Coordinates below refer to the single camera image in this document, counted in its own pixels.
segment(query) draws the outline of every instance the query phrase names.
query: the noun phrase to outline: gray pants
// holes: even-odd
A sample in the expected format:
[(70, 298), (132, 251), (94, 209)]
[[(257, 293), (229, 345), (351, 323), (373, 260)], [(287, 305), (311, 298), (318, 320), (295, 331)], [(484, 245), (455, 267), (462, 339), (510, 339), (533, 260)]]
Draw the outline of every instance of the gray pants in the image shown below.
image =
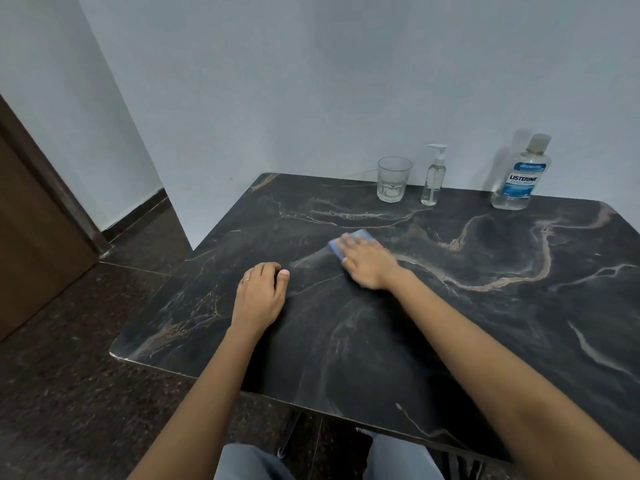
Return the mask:
[[(364, 480), (443, 480), (427, 448), (376, 435), (367, 457)], [(295, 480), (274, 455), (251, 445), (222, 449), (214, 480)]]

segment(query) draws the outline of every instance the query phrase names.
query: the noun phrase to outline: hand sanitizer bottle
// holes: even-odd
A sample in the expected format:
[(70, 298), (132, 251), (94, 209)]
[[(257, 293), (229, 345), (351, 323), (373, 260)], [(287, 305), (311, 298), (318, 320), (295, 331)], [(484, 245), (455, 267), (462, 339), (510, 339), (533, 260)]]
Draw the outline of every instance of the hand sanitizer bottle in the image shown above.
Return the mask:
[(549, 169), (551, 158), (545, 154), (551, 141), (548, 134), (536, 133), (527, 149), (511, 157), (507, 176), (501, 188), (491, 195), (496, 209), (521, 210), (529, 204), (531, 192), (540, 176)]
[(444, 181), (444, 174), (447, 169), (444, 166), (444, 151), (447, 149), (446, 144), (428, 144), (432, 148), (438, 149), (438, 156), (433, 162), (433, 165), (427, 170), (427, 180), (424, 183), (424, 190), (422, 191), (422, 198), (420, 202), (429, 207), (433, 207), (438, 202), (438, 196), (440, 195), (440, 188)]

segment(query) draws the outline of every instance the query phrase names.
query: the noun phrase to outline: door frame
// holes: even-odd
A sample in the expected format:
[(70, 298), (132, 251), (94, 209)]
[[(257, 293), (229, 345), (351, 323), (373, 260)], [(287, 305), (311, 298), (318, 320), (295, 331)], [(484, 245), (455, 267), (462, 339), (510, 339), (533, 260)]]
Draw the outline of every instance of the door frame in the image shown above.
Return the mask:
[(2, 95), (0, 95), (0, 135), (12, 147), (23, 165), (28, 168), (69, 220), (75, 224), (92, 249), (96, 250), (100, 256), (107, 254), (112, 246), (93, 223), (89, 214), (82, 208), (75, 195), (71, 193), (66, 183), (62, 181), (58, 172), (47, 160)]

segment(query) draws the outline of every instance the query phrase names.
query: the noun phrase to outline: door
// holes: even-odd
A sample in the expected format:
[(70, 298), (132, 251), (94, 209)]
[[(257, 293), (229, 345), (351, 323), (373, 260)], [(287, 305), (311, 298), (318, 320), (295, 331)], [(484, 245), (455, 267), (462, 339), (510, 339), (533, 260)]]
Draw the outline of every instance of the door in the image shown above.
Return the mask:
[(0, 134), (0, 340), (97, 261)]

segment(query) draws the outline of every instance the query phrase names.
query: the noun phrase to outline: marble tabletop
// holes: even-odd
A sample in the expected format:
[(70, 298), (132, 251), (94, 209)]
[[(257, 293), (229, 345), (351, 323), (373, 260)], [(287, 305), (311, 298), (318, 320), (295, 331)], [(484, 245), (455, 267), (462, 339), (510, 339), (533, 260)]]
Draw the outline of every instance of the marble tabletop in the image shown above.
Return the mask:
[(281, 316), (243, 383), (261, 394), (478, 457), (509, 455), (388, 293), (359, 288), (326, 243), (367, 229), (438, 295), (539, 371), (640, 458), (640, 236), (608, 205), (420, 187), (385, 203), (371, 182), (263, 174), (111, 347), (198, 376), (260, 261), (291, 271)]

